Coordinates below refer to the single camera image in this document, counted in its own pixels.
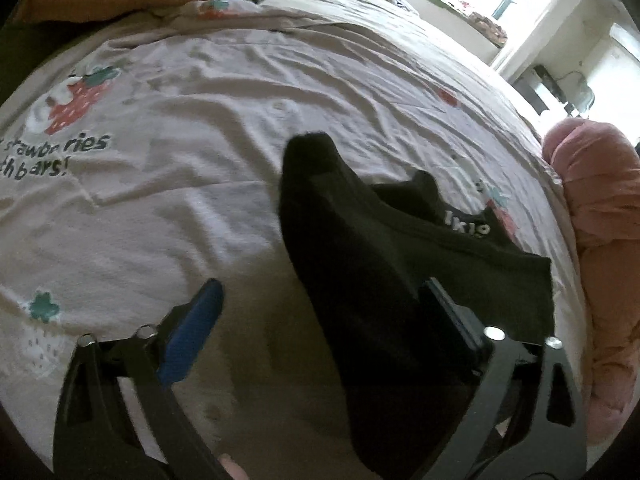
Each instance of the finger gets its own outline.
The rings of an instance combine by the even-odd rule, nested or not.
[[[218,461],[234,480],[249,480],[249,476],[244,472],[244,469],[236,464],[228,454],[225,453],[220,455],[218,457]]]

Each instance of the bed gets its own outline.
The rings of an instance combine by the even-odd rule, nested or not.
[[[213,276],[225,311],[175,388],[206,443],[254,480],[375,478],[278,228],[284,146],[311,131],[367,182],[427,170],[468,211],[487,184],[517,244],[552,260],[580,387],[589,314],[536,121],[479,59],[384,0],[214,0],[108,25],[0,108],[0,402],[50,466],[78,336],[127,337]]]

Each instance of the strawberry print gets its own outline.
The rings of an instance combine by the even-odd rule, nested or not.
[[[68,351],[68,337],[60,324],[62,312],[50,292],[36,292],[34,300],[22,307],[25,317],[22,330],[16,334],[16,348],[24,370],[45,377],[60,366],[61,357]]]
[[[222,0],[209,0],[204,2],[198,8],[198,18],[200,20],[216,20],[223,16],[236,16],[236,12],[228,10],[229,2]]]
[[[489,200],[486,204],[488,207],[494,210],[494,213],[498,217],[498,220],[500,220],[500,222],[502,223],[504,230],[507,231],[509,238],[511,238],[511,240],[515,242],[518,226],[516,225],[516,222],[513,220],[509,212],[506,209],[499,207],[494,202],[494,200]]]
[[[436,90],[436,93],[438,94],[438,97],[446,102],[446,104],[448,104],[449,106],[458,106],[458,99],[456,99],[454,95],[450,94],[444,88],[438,88]]]
[[[485,186],[485,189],[490,199],[494,201],[496,207],[500,209],[505,209],[507,207],[507,199],[502,195],[502,193],[497,187]]]
[[[85,75],[66,88],[70,92],[68,102],[57,102],[49,112],[52,123],[45,130],[47,135],[53,135],[62,128],[75,123],[82,118],[97,103],[109,89],[111,80],[118,75],[118,70],[112,66]]]

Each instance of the white wall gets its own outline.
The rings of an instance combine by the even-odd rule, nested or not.
[[[429,0],[407,1],[415,7],[425,22],[439,28],[485,63],[491,63],[498,54],[498,47],[453,12],[441,9]]]
[[[585,60],[583,73],[596,97],[589,118],[614,124],[635,145],[640,140],[640,62],[604,38]]]
[[[574,70],[581,72],[584,61],[598,42],[609,35],[618,17],[609,0],[581,1],[534,63],[544,65],[556,79]]]

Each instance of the strawberry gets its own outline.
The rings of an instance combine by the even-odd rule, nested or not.
[[[62,128],[75,123],[83,117],[97,103],[111,85],[111,80],[118,75],[114,67],[107,67],[92,74],[85,75],[80,81],[67,86],[70,101],[56,103],[50,112],[50,126],[45,130],[47,135],[53,135]]]
[[[454,95],[450,94],[450,92],[446,91],[444,88],[438,88],[436,90],[436,93],[438,94],[438,97],[446,102],[446,104],[448,104],[449,106],[458,106],[458,99],[456,99]]]
[[[228,8],[229,2],[224,2],[222,0],[209,0],[208,2],[203,2],[198,7],[198,19],[216,20],[223,16],[231,17],[238,15],[236,12],[228,10]]]
[[[489,200],[486,204],[488,207],[494,210],[494,213],[498,217],[498,220],[502,223],[505,231],[507,231],[509,238],[511,238],[511,240],[515,242],[515,235],[518,231],[518,226],[516,225],[516,222],[513,220],[509,212],[504,208],[498,207],[493,199]]]

